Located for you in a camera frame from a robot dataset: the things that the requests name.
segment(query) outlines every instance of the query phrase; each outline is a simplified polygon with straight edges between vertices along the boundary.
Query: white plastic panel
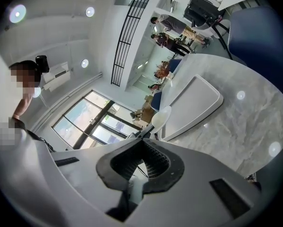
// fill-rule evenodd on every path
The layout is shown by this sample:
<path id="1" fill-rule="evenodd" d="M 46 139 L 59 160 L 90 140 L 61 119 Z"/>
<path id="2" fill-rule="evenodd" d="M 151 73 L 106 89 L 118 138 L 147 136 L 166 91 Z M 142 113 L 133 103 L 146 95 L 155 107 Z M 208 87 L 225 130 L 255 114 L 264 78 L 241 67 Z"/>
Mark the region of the white plastic panel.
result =
<path id="1" fill-rule="evenodd" d="M 172 113 L 162 128 L 162 140 L 170 140 L 212 114 L 223 102 L 223 96 L 205 79 L 195 75 L 172 101 Z"/>

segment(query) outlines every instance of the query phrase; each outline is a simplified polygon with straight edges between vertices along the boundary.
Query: ceiling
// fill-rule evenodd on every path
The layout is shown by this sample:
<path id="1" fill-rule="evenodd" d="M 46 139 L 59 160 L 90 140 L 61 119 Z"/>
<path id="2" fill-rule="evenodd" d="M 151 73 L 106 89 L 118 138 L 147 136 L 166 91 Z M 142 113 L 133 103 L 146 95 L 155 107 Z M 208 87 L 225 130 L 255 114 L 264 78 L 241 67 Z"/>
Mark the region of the ceiling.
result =
<path id="1" fill-rule="evenodd" d="M 22 21 L 13 24 L 9 14 L 18 4 L 23 4 L 27 12 Z M 114 4 L 114 0 L 13 0 L 0 22 L 0 54 L 7 65 L 35 60 L 37 55 L 46 55 L 49 67 L 68 62 L 70 81 L 53 92 L 42 91 L 45 102 L 53 105 L 99 73 L 94 41 L 102 33 L 110 4 Z M 85 14 L 88 7 L 94 7 L 93 17 Z M 83 59 L 89 61 L 86 68 L 81 67 Z M 29 116 L 43 106 L 39 98 L 34 99 Z"/>

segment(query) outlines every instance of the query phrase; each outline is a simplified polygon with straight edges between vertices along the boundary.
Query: camera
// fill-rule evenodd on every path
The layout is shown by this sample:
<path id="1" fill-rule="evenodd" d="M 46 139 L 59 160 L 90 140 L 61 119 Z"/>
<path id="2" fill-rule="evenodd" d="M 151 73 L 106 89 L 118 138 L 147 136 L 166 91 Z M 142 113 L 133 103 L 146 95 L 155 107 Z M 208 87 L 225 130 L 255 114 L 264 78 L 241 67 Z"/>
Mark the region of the camera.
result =
<path id="1" fill-rule="evenodd" d="M 37 63 L 40 71 L 42 73 L 48 73 L 49 72 L 49 65 L 47 61 L 47 56 L 45 55 L 38 55 L 35 58 L 35 62 Z"/>

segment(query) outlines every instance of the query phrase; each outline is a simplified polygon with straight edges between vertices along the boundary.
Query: black hair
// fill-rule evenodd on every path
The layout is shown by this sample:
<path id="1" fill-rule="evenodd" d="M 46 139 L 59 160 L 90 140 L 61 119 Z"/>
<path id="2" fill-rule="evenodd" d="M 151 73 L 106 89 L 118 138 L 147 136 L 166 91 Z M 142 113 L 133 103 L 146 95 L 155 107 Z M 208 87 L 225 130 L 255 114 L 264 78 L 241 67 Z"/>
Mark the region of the black hair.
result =
<path id="1" fill-rule="evenodd" d="M 156 24 L 155 21 L 156 21 L 157 19 L 158 19 L 157 17 L 152 17 L 150 21 L 151 21 L 152 24 Z"/>
<path id="2" fill-rule="evenodd" d="M 42 67 L 39 67 L 34 61 L 22 61 L 22 62 L 16 62 L 9 66 L 9 69 L 12 69 L 13 67 L 17 67 L 21 65 L 23 70 L 30 70 L 34 72 L 34 82 L 35 87 L 38 87 L 41 82 L 41 75 L 44 72 L 42 70 Z"/>

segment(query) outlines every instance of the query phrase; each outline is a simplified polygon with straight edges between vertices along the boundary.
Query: window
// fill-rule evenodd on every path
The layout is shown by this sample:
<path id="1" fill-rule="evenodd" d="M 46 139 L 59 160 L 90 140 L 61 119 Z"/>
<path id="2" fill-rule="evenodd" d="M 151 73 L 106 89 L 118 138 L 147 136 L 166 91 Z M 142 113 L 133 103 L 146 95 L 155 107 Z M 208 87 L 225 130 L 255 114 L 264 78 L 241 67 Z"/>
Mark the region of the window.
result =
<path id="1" fill-rule="evenodd" d="M 74 149 L 117 143 L 141 130 L 132 124 L 131 111 L 92 91 L 53 126 Z"/>
<path id="2" fill-rule="evenodd" d="M 60 137 L 64 139 L 64 141 L 66 141 L 72 147 L 82 135 L 82 132 L 65 118 L 62 118 L 55 125 L 54 130 L 59 134 Z"/>
<path id="3" fill-rule="evenodd" d="M 100 111 L 101 109 L 95 107 L 87 100 L 82 99 L 78 104 L 70 109 L 65 117 L 84 131 Z"/>

